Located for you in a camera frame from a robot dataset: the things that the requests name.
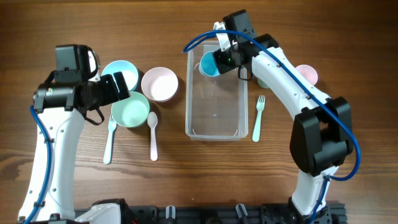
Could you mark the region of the blue plastic cup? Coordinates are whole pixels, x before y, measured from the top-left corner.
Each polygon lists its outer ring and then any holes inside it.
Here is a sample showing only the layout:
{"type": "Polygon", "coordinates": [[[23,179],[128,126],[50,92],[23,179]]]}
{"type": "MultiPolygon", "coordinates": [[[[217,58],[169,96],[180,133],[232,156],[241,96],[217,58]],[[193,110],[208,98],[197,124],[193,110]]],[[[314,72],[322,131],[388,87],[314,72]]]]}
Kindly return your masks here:
{"type": "Polygon", "coordinates": [[[217,77],[220,75],[213,53],[214,51],[205,53],[200,60],[199,71],[204,76],[217,77]]]}

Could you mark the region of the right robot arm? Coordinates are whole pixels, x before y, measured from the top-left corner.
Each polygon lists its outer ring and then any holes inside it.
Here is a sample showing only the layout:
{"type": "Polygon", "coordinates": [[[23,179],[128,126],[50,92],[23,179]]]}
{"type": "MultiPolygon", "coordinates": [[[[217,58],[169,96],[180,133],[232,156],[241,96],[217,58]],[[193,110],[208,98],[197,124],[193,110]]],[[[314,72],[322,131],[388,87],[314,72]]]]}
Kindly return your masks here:
{"type": "Polygon", "coordinates": [[[326,214],[330,182],[349,180],[359,169],[361,154],[352,133],[350,105],[343,97],[331,98],[301,75],[271,35],[257,35],[244,9],[225,16],[205,35],[220,43],[213,53],[220,74],[245,68],[274,92],[291,115],[290,154],[299,175],[289,205],[298,222],[314,223],[326,214]]]}

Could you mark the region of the green plastic cup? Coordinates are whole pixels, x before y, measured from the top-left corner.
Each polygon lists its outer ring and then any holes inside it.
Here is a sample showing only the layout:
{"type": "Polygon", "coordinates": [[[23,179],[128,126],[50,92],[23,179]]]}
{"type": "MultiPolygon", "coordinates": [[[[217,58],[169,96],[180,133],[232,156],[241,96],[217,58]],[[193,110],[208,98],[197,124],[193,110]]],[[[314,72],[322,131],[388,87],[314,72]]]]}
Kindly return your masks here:
{"type": "Polygon", "coordinates": [[[257,79],[257,84],[261,87],[261,88],[265,88],[265,89],[268,89],[269,88],[269,86],[264,82],[264,81],[262,81],[261,79],[257,79]]]}

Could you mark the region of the blue plastic bowl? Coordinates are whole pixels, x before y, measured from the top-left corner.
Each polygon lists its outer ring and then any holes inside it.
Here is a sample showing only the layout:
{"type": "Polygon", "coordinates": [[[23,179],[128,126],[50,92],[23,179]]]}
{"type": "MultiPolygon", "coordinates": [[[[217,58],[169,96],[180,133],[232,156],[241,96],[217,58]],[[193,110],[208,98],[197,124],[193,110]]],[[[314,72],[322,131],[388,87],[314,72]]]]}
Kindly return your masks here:
{"type": "Polygon", "coordinates": [[[134,91],[139,81],[139,73],[137,68],[126,60],[117,60],[109,63],[102,71],[102,75],[113,75],[116,72],[123,74],[129,91],[134,91]]]}

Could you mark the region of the green plastic fork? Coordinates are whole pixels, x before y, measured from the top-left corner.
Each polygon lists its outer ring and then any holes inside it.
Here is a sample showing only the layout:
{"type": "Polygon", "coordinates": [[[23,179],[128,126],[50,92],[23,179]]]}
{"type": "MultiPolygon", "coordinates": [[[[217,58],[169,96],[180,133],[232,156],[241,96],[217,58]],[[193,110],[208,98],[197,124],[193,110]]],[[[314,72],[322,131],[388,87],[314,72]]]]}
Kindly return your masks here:
{"type": "Polygon", "coordinates": [[[256,103],[257,116],[256,116],[256,122],[254,124],[253,133],[252,133],[252,141],[253,142],[258,142],[259,138],[260,138],[261,118],[262,118],[262,112],[264,111],[264,108],[265,108],[265,96],[260,95],[259,98],[257,99],[257,103],[256,103]]]}

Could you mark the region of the pink plastic bowl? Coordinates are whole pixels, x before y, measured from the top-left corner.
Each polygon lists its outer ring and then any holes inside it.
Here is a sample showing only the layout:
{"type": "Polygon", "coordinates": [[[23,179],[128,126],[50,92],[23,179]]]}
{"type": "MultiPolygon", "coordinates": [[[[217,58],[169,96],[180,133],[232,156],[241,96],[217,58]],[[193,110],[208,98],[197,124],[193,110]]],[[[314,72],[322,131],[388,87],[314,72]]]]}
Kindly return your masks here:
{"type": "Polygon", "coordinates": [[[155,67],[144,74],[141,89],[152,101],[169,101],[178,90],[178,78],[169,68],[155,67]]]}

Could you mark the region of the green plastic bowl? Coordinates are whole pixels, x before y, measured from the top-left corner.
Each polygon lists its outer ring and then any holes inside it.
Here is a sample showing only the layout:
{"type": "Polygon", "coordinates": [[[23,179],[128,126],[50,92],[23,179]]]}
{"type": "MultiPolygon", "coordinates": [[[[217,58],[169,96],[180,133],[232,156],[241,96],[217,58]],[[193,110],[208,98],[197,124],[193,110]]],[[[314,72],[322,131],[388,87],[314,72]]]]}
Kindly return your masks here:
{"type": "Polygon", "coordinates": [[[136,91],[130,97],[113,103],[111,114],[115,122],[125,128],[136,128],[142,125],[150,112],[148,99],[136,91]]]}

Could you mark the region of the pink plastic cup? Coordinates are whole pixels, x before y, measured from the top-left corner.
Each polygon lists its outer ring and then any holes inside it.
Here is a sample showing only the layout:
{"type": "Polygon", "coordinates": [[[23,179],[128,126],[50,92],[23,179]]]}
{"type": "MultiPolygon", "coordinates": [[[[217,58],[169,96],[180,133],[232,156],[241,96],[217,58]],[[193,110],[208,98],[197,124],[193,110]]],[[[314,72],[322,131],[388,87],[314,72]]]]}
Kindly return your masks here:
{"type": "Polygon", "coordinates": [[[309,65],[299,65],[296,70],[311,84],[315,85],[318,81],[317,71],[309,65]]]}

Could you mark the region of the light blue plastic fork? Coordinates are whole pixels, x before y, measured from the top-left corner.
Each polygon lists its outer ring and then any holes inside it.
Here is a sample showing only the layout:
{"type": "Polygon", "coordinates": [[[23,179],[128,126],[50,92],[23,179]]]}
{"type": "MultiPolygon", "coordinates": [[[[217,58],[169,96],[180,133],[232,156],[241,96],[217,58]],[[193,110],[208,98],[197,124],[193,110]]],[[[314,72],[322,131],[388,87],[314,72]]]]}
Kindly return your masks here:
{"type": "Polygon", "coordinates": [[[117,130],[117,127],[117,122],[114,120],[113,116],[110,115],[108,123],[108,138],[106,141],[106,147],[103,156],[103,163],[106,165],[109,165],[112,161],[114,134],[117,130]]]}

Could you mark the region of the pink plastic spoon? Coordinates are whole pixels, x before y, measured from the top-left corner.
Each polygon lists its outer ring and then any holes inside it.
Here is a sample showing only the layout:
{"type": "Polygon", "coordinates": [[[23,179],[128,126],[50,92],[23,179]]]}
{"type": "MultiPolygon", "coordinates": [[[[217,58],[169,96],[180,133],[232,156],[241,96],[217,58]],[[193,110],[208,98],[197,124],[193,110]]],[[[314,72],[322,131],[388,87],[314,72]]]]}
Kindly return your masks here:
{"type": "Polygon", "coordinates": [[[158,118],[155,112],[151,111],[147,117],[147,124],[150,128],[150,159],[151,161],[158,160],[157,141],[155,129],[158,125],[158,118]]]}

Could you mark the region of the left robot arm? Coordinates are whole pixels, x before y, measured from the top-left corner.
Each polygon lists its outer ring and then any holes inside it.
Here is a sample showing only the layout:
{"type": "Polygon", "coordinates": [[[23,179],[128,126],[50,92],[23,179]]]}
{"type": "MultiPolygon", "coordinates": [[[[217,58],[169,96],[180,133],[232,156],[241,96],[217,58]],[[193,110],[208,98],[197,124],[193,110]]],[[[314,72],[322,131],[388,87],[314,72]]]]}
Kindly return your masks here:
{"type": "Polygon", "coordinates": [[[87,45],[58,45],[56,69],[38,86],[30,113],[37,144],[30,184],[18,223],[75,223],[73,177],[76,150],[88,111],[130,96],[121,72],[95,81],[100,67],[87,45]]]}

